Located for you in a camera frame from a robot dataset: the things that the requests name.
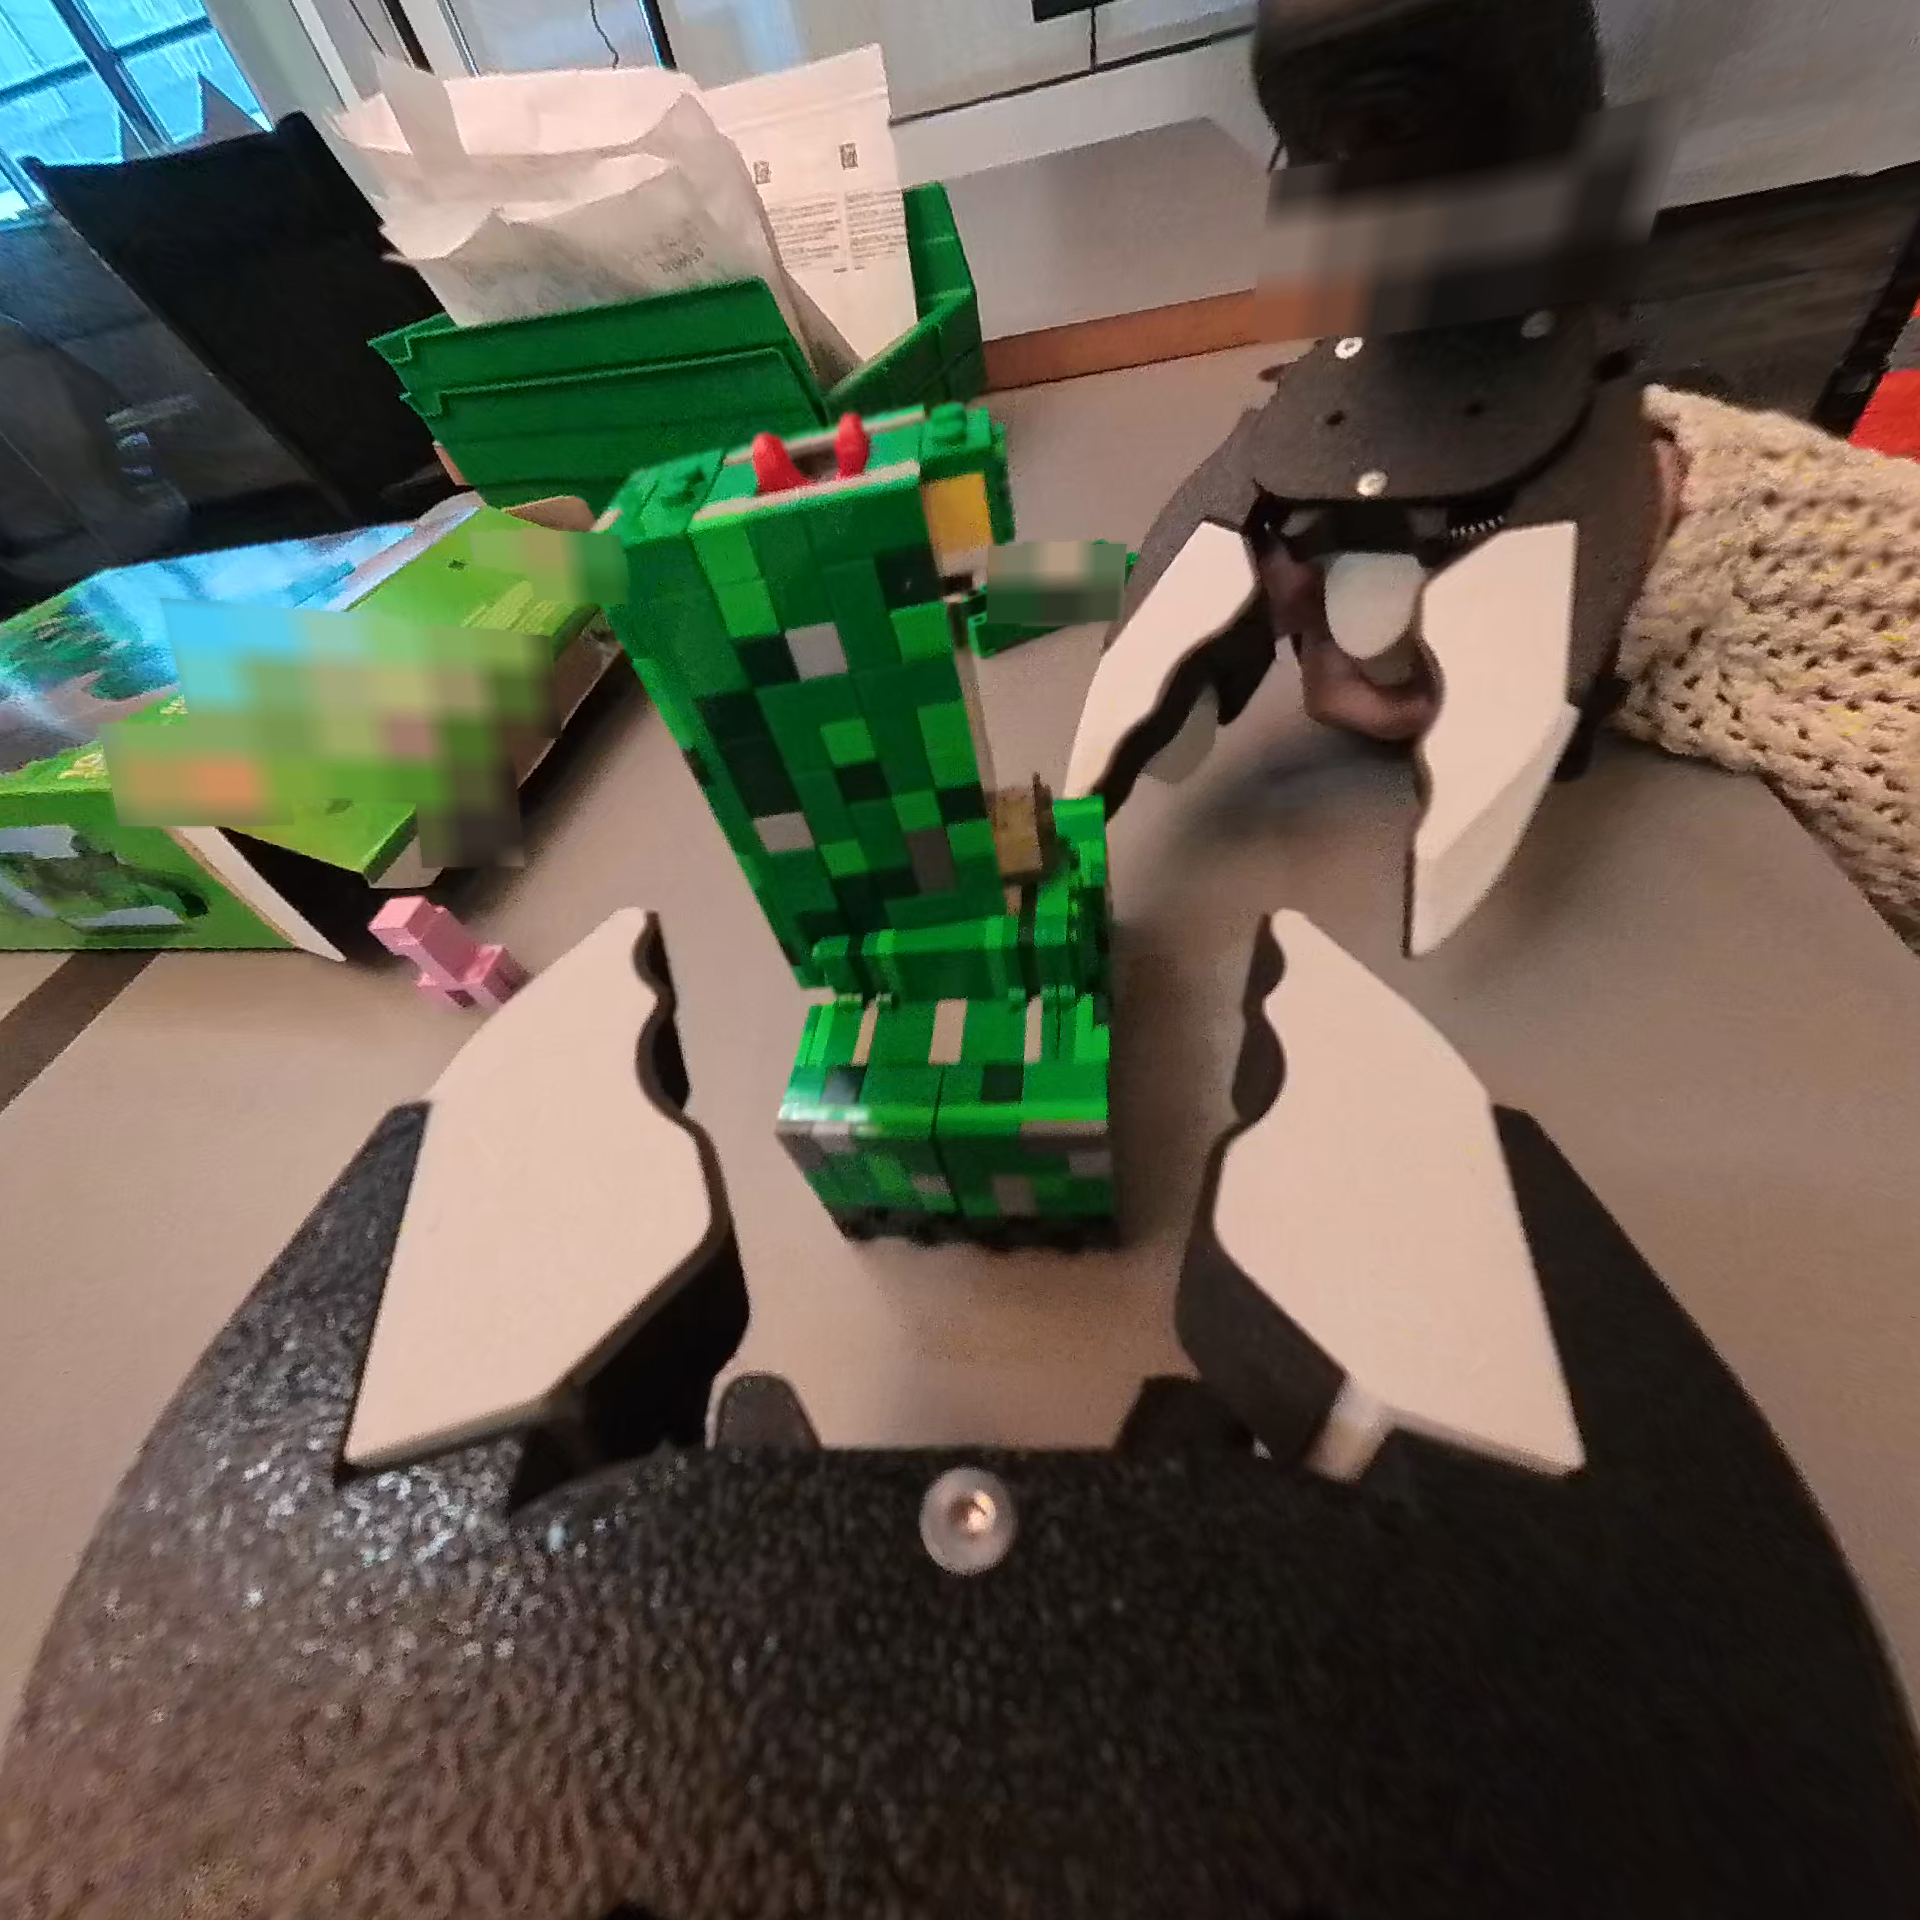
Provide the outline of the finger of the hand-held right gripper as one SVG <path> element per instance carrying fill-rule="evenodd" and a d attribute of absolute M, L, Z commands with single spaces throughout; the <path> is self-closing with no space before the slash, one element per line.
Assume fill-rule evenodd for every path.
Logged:
<path fill-rule="evenodd" d="M 1411 957 L 1435 954 L 1495 892 L 1578 730 L 1576 579 L 1578 526 L 1559 519 L 1495 535 L 1424 590 L 1419 645 L 1435 709 L 1418 750 Z"/>
<path fill-rule="evenodd" d="M 1264 579 L 1249 538 L 1202 520 L 1103 654 L 1063 795 L 1128 803 L 1188 724 L 1230 724 L 1266 671 Z"/>

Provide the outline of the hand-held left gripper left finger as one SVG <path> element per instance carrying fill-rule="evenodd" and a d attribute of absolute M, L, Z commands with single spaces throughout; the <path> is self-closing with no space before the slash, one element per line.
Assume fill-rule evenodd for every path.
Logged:
<path fill-rule="evenodd" d="M 590 1463 L 696 1450 L 748 1323 L 663 927 L 626 904 L 427 1092 L 343 1463 L 387 1472 L 507 1436 Z"/>

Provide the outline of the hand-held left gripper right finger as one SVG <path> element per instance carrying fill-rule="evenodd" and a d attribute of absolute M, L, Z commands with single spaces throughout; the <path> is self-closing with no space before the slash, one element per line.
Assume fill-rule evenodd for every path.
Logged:
<path fill-rule="evenodd" d="M 1268 1456 L 1332 1480 L 1402 1438 L 1587 1467 L 1492 1100 L 1296 910 L 1255 932 L 1177 1338 Z"/>

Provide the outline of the green lego creeper figure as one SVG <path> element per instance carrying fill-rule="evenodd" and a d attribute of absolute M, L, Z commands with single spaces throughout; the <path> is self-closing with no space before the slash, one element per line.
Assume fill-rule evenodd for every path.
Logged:
<path fill-rule="evenodd" d="M 1001 426 L 948 399 L 635 471 L 611 615 L 796 980 L 775 1134 L 852 1239 L 1119 1235 L 1099 799 L 992 780 Z"/>

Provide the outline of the person's right forearm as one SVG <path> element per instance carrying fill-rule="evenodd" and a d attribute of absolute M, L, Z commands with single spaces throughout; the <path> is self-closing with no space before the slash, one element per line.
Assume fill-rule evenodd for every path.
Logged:
<path fill-rule="evenodd" d="M 1918 469 L 1647 386 L 1672 531 L 1618 646 L 1615 727 L 1762 780 L 1918 947 Z"/>

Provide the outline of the pink lego pig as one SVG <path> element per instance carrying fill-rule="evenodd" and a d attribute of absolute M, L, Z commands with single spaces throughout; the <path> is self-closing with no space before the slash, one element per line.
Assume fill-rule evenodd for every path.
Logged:
<path fill-rule="evenodd" d="M 369 923 L 387 954 L 417 968 L 417 988 L 433 1000 L 492 1012 L 531 979 L 503 943 L 482 943 L 449 907 L 425 896 L 394 896 Z"/>

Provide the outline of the green lego set box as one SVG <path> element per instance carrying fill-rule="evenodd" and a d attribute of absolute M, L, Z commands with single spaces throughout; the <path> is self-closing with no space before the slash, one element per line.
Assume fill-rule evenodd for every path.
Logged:
<path fill-rule="evenodd" d="M 4 949 L 343 957 L 385 896 L 514 864 L 623 596 L 609 535 L 462 494 L 12 615 Z"/>

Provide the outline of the person's right hand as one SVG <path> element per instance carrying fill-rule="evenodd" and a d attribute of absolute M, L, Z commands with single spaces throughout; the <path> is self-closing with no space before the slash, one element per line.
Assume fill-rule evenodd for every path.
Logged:
<path fill-rule="evenodd" d="M 1387 746 L 1427 734 L 1439 712 L 1439 692 L 1427 675 L 1399 685 L 1378 685 L 1360 663 L 1343 654 L 1327 636 L 1294 642 L 1304 685 L 1304 709 L 1320 727 L 1368 735 Z"/>

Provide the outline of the flat white paper bag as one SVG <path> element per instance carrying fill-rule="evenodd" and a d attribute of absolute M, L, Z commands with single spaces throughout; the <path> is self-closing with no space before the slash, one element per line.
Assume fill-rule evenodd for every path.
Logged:
<path fill-rule="evenodd" d="M 883 47 L 708 87 L 705 106 L 753 170 L 786 275 L 832 332 L 828 380 L 920 319 Z"/>

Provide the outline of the green plastic bin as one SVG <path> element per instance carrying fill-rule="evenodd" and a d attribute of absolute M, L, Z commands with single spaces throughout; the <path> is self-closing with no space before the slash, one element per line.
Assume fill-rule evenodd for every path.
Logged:
<path fill-rule="evenodd" d="M 462 326 L 447 315 L 370 341 L 489 504 L 579 495 L 602 511 L 642 466 L 838 426 L 843 414 L 974 399 L 987 388 L 977 283 L 944 183 L 903 191 L 920 315 L 826 386 L 759 282 Z"/>

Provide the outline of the crumpled white paper bag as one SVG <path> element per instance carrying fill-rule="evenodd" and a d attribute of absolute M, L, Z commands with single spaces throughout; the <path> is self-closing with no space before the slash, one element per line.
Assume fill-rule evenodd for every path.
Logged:
<path fill-rule="evenodd" d="M 692 79 L 570 69 L 439 79 L 378 62 L 329 128 L 379 228 L 458 324 L 761 282 L 796 291 L 751 165 Z"/>

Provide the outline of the window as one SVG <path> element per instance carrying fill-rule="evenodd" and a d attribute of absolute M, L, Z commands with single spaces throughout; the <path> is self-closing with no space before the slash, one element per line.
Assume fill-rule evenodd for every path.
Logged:
<path fill-rule="evenodd" d="M 2 5 L 2 221 L 35 219 L 33 159 L 114 165 L 271 128 L 201 2 Z"/>

